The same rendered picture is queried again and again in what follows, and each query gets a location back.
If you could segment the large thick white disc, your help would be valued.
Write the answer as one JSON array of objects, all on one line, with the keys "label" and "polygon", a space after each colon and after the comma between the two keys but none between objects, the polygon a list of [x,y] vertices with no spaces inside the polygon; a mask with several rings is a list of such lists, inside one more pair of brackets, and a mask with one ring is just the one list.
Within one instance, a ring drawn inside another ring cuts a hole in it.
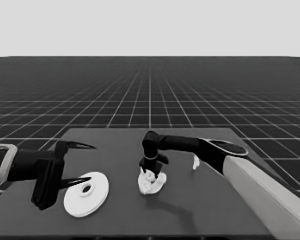
[{"label": "large thick white disc", "polygon": [[82,175],[87,181],[67,189],[63,199],[65,211],[76,218],[86,217],[98,210],[108,197],[110,184],[102,172]]}]

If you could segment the white round pinned carrier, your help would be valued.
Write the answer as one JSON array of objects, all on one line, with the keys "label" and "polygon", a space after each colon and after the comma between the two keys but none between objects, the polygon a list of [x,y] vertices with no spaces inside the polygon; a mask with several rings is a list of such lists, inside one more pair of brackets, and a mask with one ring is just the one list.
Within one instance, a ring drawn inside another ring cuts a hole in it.
[{"label": "white round pinned carrier", "polygon": [[[141,184],[141,183],[143,183],[143,182],[148,182],[148,183],[150,183],[149,181],[142,181],[140,178],[139,178],[139,176],[138,176],[138,186]],[[156,193],[158,193],[161,189],[162,189],[162,187],[163,187],[163,185],[161,185],[161,184],[158,184],[156,181],[155,182],[153,182],[153,183],[150,183],[151,184],[151,190],[148,192],[148,193],[142,193],[141,191],[141,193],[143,194],[143,195],[149,195],[149,194],[156,194]]]}]

